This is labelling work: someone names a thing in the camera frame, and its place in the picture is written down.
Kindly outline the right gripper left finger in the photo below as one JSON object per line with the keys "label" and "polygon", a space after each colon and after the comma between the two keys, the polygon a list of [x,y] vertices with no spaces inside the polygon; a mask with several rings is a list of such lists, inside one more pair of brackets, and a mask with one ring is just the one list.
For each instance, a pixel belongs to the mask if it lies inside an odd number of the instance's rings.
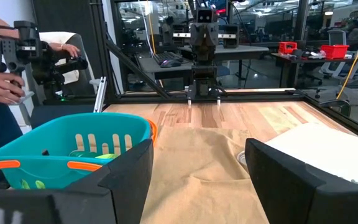
{"label": "right gripper left finger", "polygon": [[153,159],[146,139],[64,189],[0,190],[0,223],[139,223]]}

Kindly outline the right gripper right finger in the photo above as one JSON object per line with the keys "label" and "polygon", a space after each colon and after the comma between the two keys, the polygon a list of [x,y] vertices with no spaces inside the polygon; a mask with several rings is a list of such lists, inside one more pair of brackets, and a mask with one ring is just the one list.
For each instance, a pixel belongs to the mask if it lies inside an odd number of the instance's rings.
{"label": "right gripper right finger", "polygon": [[358,223],[357,184],[253,138],[245,158],[270,223]]}

